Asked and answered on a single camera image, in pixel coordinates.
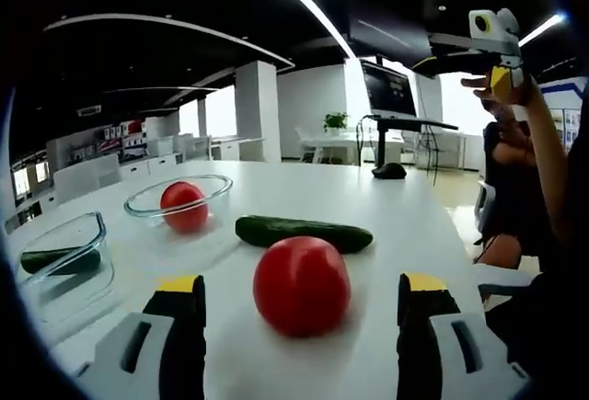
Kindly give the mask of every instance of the monitor stand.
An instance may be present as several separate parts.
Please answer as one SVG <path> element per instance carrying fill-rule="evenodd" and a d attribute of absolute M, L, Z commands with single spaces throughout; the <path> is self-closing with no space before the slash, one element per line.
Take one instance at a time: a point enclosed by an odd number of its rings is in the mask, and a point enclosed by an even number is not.
<path fill-rule="evenodd" d="M 378 146 L 376 151 L 376 168 L 382 167 L 385 164 L 385 150 L 386 150 L 386 135 L 387 131 L 394 129 L 398 131 L 422 131 L 422 126 L 441 127 L 451 131 L 457 131 L 458 127 L 452 124 L 446 124 L 435 120 L 422 120 L 419 118 L 381 118 L 377 116 L 370 117 L 371 120 L 376 121 L 376 128 L 378 130 Z"/>

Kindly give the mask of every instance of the glass bowl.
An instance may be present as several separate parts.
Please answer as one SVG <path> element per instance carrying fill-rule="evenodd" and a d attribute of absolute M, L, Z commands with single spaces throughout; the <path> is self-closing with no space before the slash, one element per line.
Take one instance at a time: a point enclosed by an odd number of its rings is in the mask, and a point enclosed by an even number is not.
<path fill-rule="evenodd" d="M 114 267 L 107 229 L 98 212 L 83 214 L 42 234 L 20 252 L 17 280 L 29 309 L 52 342 L 106 314 Z"/>
<path fill-rule="evenodd" d="M 161 197 L 176 182 L 196 186 L 203 198 L 165 210 L 160 208 Z M 132 195 L 124 203 L 132 216 L 133 230 L 129 248 L 149 257 L 138 267 L 148 267 L 151 277 L 172 277 L 188 272 L 202 272 L 229 253 L 232 221 L 229 221 L 229 191 L 233 181 L 220 175 L 177 177 Z M 180 233 L 168 224 L 171 216 L 176 221 L 204 214 L 205 220 L 189 233 Z"/>

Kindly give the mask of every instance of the person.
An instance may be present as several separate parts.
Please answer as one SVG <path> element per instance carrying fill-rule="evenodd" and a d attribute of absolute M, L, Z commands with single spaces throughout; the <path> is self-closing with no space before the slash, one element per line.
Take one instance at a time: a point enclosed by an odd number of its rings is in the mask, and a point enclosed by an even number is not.
<path fill-rule="evenodd" d="M 538 257 L 546 270 L 558 262 L 559 244 L 550 229 L 529 127 L 516 119 L 513 106 L 481 102 L 496 119 L 483 133 L 485 182 L 495 188 L 495 200 L 482 228 L 477 262 L 517 269 L 526 255 Z"/>
<path fill-rule="evenodd" d="M 585 295 L 583 266 L 579 262 L 587 227 L 588 188 L 583 161 L 589 141 L 587 108 L 589 87 L 584 91 L 581 125 L 567 157 L 550 116 L 548 106 L 533 79 L 521 84 L 507 97 L 495 97 L 489 76 L 463 79 L 479 98 L 501 105 L 526 107 L 542 196 L 549 226 L 561 246 L 558 266 L 536 277 L 531 285 L 510 301 L 487 312 L 490 329 L 507 345 L 511 360 L 517 361 L 542 386 L 544 393 L 566 390 L 580 383 L 575 370 L 583 366 L 572 351 L 581 346 Z"/>

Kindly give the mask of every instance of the monitor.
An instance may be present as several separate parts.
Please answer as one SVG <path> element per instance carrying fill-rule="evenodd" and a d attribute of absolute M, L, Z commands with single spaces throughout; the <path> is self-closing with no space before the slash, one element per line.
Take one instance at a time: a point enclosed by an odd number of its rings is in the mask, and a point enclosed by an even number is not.
<path fill-rule="evenodd" d="M 362 62 L 364 81 L 373 114 L 417 116 L 409 78 L 379 64 Z"/>

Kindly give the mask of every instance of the window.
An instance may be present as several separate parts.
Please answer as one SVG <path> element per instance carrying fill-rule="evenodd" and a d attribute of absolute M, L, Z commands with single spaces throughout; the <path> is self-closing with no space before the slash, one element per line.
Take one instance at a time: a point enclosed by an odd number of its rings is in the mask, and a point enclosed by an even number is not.
<path fill-rule="evenodd" d="M 467 135 L 482 136 L 493 116 L 480 104 L 472 89 L 460 84 L 462 78 L 472 78 L 472 74 L 456 72 L 441 74 L 442 114 L 444 122 L 451 122 Z"/>
<path fill-rule="evenodd" d="M 24 195 L 29 192 L 29 177 L 27 176 L 27 169 L 21 168 L 13 173 L 15 180 L 15 188 L 17 189 L 17 196 Z"/>
<path fill-rule="evenodd" d="M 35 169 L 37 171 L 37 182 L 43 182 L 45 179 L 47 179 L 47 170 L 48 170 L 48 166 L 47 166 L 47 161 L 44 161 L 42 163 L 38 163 L 35 166 Z"/>
<path fill-rule="evenodd" d="M 236 90 L 217 90 L 206 98 L 206 132 L 211 136 L 237 135 Z"/>
<path fill-rule="evenodd" d="M 180 134 L 199 136 L 199 101 L 195 99 L 179 109 Z"/>

